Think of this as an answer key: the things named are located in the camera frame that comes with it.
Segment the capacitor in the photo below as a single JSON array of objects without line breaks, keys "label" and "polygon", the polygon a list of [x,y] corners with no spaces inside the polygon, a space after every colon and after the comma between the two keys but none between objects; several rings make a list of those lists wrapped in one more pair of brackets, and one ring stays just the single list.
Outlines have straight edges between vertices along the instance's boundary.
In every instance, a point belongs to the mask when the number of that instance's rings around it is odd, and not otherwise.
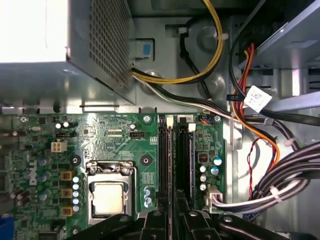
[{"label": "capacitor", "polygon": [[43,167],[45,165],[49,165],[50,163],[51,163],[51,158],[50,157],[40,157],[38,159],[38,164],[41,167]]},{"label": "capacitor", "polygon": [[47,180],[47,176],[45,174],[40,174],[38,177],[38,181],[40,183],[44,183]]},{"label": "capacitor", "polygon": [[61,126],[60,123],[57,122],[57,123],[55,124],[55,128],[56,128],[56,129],[60,129],[61,127],[62,127],[62,126]]},{"label": "capacitor", "polygon": [[220,166],[222,164],[222,159],[218,156],[214,156],[212,158],[213,164],[216,166]]},{"label": "capacitor", "polygon": [[201,191],[205,191],[206,189],[207,189],[207,185],[204,184],[204,183],[202,183],[202,184],[200,185],[200,190],[201,190]]},{"label": "capacitor", "polygon": [[78,183],[79,180],[80,180],[80,179],[79,179],[78,176],[74,176],[74,177],[72,178],[72,182],[74,182],[75,184]]},{"label": "capacitor", "polygon": [[201,173],[204,173],[207,170],[207,168],[206,168],[206,166],[202,165],[199,170]]},{"label": "capacitor", "polygon": [[79,204],[79,199],[78,199],[78,198],[72,199],[72,203],[73,203],[74,205]]},{"label": "capacitor", "polygon": [[30,197],[26,197],[26,198],[24,198],[23,200],[20,200],[20,201],[18,201],[17,203],[16,203],[16,205],[18,206],[18,207],[23,207],[23,206],[25,206],[27,203],[29,203],[30,202]]},{"label": "capacitor", "polygon": [[40,201],[45,201],[47,199],[47,194],[45,192],[41,192],[38,197]]},{"label": "capacitor", "polygon": [[28,197],[29,195],[30,195],[30,191],[29,190],[25,190],[25,191],[19,193],[16,196],[16,199],[21,200],[21,199],[24,199],[24,198]]},{"label": "capacitor", "polygon": [[25,137],[25,136],[27,136],[27,132],[26,131],[13,131],[11,133],[11,135],[13,137]]},{"label": "capacitor", "polygon": [[145,206],[146,208],[148,208],[148,207],[151,206],[151,203],[152,203],[151,197],[146,197],[145,200],[144,200],[144,206]]},{"label": "capacitor", "polygon": [[40,132],[42,130],[42,127],[40,126],[33,126],[31,127],[31,130],[34,131],[34,132]]},{"label": "capacitor", "polygon": [[219,174],[219,168],[217,166],[212,166],[210,172],[212,175],[216,176]]},{"label": "capacitor", "polygon": [[130,130],[135,130],[137,128],[137,125],[135,124],[135,123],[131,123],[130,125],[129,125],[129,129]]},{"label": "capacitor", "polygon": [[22,145],[22,146],[19,147],[19,149],[20,149],[21,151],[30,151],[30,150],[32,150],[33,148],[34,148],[34,146],[31,145],[31,144]]},{"label": "capacitor", "polygon": [[73,190],[78,190],[78,189],[79,189],[79,184],[76,184],[76,183],[73,184],[73,185],[72,185],[72,189],[73,189]]},{"label": "capacitor", "polygon": [[146,186],[143,190],[144,198],[149,197],[151,195],[151,188]]},{"label": "capacitor", "polygon": [[46,189],[46,190],[44,191],[44,193],[46,194],[46,196],[47,196],[48,198],[50,198],[51,195],[52,195],[52,192],[51,192],[49,189]]},{"label": "capacitor", "polygon": [[62,125],[65,129],[70,129],[75,126],[72,122],[68,122],[68,121],[64,121]]},{"label": "capacitor", "polygon": [[80,209],[80,207],[79,207],[78,205],[74,205],[74,206],[72,207],[72,209],[73,209],[74,212],[78,212],[79,209]]},{"label": "capacitor", "polygon": [[200,176],[200,181],[204,183],[206,180],[207,180],[207,176],[204,175],[204,174],[202,174],[202,175]]},{"label": "capacitor", "polygon": [[72,196],[75,198],[79,197],[80,193],[78,191],[73,191]]},{"label": "capacitor", "polygon": [[19,190],[17,191],[14,191],[10,194],[10,198],[11,199],[15,199],[17,197],[17,195],[21,194],[24,190],[22,188],[20,188]]}]

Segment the white wire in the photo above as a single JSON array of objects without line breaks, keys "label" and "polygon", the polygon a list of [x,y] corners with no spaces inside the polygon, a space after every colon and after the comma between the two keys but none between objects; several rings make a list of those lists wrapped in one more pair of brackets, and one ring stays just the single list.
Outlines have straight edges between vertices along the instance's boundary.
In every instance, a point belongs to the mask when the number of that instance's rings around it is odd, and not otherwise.
[{"label": "white wire", "polygon": [[[290,184],[288,184],[288,186],[286,186],[284,189],[280,190],[278,192],[278,195],[282,195],[285,194],[286,192],[291,191],[292,189],[294,189],[298,184],[300,183],[300,180],[294,180],[292,181]],[[269,201],[274,199],[275,196],[270,195],[270,196],[266,196],[263,198],[259,198],[256,200],[250,200],[250,201],[243,201],[243,202],[238,202],[238,203],[223,203],[218,201],[218,199],[216,197],[212,197],[212,204],[215,205],[218,208],[238,208],[238,207],[246,207],[252,204],[259,204],[265,201]]]},{"label": "white wire", "polygon": [[155,90],[152,86],[150,86],[149,83],[147,83],[146,81],[143,81],[141,80],[140,78],[138,78],[137,76],[133,75],[133,77],[139,81],[140,83],[144,84],[145,86],[147,86],[150,90],[152,90],[156,95],[158,95],[160,98],[162,98],[163,100],[167,101],[167,102],[171,102],[171,103],[177,103],[177,104],[180,104],[180,105],[188,105],[188,106],[193,106],[193,107],[197,107],[197,108],[200,108],[200,109],[205,109],[205,110],[208,110],[212,113],[215,113],[221,117],[224,117],[226,119],[232,119],[234,121],[237,121],[239,122],[237,119],[233,118],[232,116],[228,116],[224,113],[221,113],[219,112],[218,110],[212,108],[212,107],[209,107],[209,106],[205,106],[205,105],[201,105],[201,104],[197,104],[197,103],[191,103],[191,102],[184,102],[184,101],[179,101],[179,100],[175,100],[175,99],[171,99],[171,98],[166,98],[164,97],[162,94],[160,94],[157,90]]}]

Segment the orange wire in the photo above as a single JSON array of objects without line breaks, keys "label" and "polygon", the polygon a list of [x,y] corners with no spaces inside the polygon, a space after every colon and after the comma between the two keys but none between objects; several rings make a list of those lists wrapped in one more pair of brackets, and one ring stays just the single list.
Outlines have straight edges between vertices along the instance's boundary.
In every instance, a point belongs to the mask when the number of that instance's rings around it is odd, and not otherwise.
[{"label": "orange wire", "polygon": [[[246,87],[246,83],[247,83],[247,77],[248,77],[248,73],[249,73],[249,69],[251,67],[251,64],[252,64],[252,59],[253,59],[253,55],[254,55],[254,45],[253,43],[251,44],[251,51],[250,51],[250,56],[248,54],[247,51],[244,51],[245,55],[246,55],[246,58],[247,58],[247,63],[246,63],[246,68],[245,68],[245,71],[243,72],[242,76],[240,79],[243,78],[243,88],[244,90],[245,87]],[[242,123],[243,126],[245,126],[247,129],[251,130],[252,132],[254,132],[256,135],[258,135],[259,137],[261,137],[262,139],[268,141],[269,143],[271,143],[274,148],[275,148],[275,151],[276,151],[276,158],[270,168],[270,170],[279,162],[280,160],[280,150],[279,150],[279,147],[276,143],[274,143],[270,138],[268,138],[267,136],[261,134],[260,132],[256,131],[254,128],[252,128],[251,126],[249,126],[246,122],[242,121],[241,118],[238,116],[237,112],[236,112],[236,104],[235,102],[233,102],[232,104],[232,110],[233,110],[233,113],[235,115],[235,117]],[[241,103],[240,105],[240,114],[243,116],[244,118],[244,111],[243,111],[243,103]]]}]

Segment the green circuit board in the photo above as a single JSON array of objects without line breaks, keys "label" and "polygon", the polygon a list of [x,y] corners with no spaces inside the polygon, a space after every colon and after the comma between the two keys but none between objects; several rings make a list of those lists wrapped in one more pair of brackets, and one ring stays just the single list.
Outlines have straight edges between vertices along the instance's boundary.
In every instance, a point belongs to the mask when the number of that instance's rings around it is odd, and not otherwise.
[{"label": "green circuit board", "polygon": [[[178,114],[174,116],[174,125],[177,125]],[[224,192],[224,164],[219,166],[218,175],[210,174],[213,157],[219,156],[223,163],[225,161],[223,122],[203,124],[198,120],[198,113],[192,116],[196,123],[195,207],[201,210],[204,199],[199,188],[200,166],[205,165],[207,168],[204,173],[206,184],[216,185]],[[5,189],[2,192],[12,193],[19,189],[30,191],[30,202],[23,206],[17,206],[16,202],[15,208],[8,213],[15,218],[16,240],[38,240],[39,233],[49,231],[52,222],[61,219],[65,220],[65,237],[89,227],[87,174],[84,166],[90,160],[133,162],[137,169],[137,179],[133,177],[135,184],[132,192],[135,197],[132,197],[132,214],[137,218],[139,212],[155,208],[159,180],[157,113],[150,113],[147,118],[143,113],[2,115],[0,122],[2,132],[17,131],[25,134],[15,137],[17,150],[1,156],[6,174]],[[70,123],[70,126],[64,127],[64,122]],[[52,152],[52,143],[61,143],[63,148],[65,142],[65,151]],[[208,154],[207,162],[198,161],[199,153],[202,152]],[[75,158],[80,158],[81,163],[75,164]],[[74,197],[63,197],[62,190],[72,190],[75,183],[72,179],[63,180],[63,173],[79,178],[79,210],[70,216],[66,216],[62,209],[72,207]],[[152,202],[148,206],[145,204],[146,188],[151,190]]]}]

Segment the blue plastic tab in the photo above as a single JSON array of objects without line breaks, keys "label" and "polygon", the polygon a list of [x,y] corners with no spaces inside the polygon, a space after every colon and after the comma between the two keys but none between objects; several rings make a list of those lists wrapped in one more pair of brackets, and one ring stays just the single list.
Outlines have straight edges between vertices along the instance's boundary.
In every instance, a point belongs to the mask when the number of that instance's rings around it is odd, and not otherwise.
[{"label": "blue plastic tab", "polygon": [[13,217],[0,218],[1,240],[13,240],[15,233],[15,220]]},{"label": "blue plastic tab", "polygon": [[151,44],[145,42],[143,44],[143,55],[146,57],[150,57],[151,56]]}]

